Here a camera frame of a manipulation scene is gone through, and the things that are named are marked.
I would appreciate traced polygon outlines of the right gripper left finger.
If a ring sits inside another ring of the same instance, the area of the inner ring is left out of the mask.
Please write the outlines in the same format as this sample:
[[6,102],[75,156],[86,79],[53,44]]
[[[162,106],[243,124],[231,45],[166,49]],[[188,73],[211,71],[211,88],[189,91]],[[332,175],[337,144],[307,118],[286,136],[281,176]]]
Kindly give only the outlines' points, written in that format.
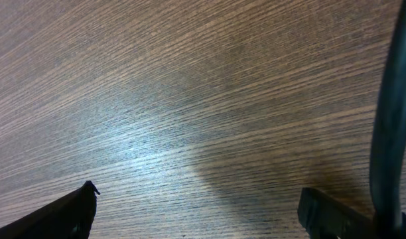
[[0,238],[88,239],[100,192],[91,181],[0,228]]

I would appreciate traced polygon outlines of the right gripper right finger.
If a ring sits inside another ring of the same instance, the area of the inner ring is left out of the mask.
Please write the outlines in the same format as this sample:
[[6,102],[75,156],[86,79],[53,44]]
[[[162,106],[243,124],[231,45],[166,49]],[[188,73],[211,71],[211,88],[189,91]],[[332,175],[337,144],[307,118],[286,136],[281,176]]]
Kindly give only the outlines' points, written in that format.
[[302,189],[297,214],[310,239],[391,237],[380,234],[367,217],[314,188]]

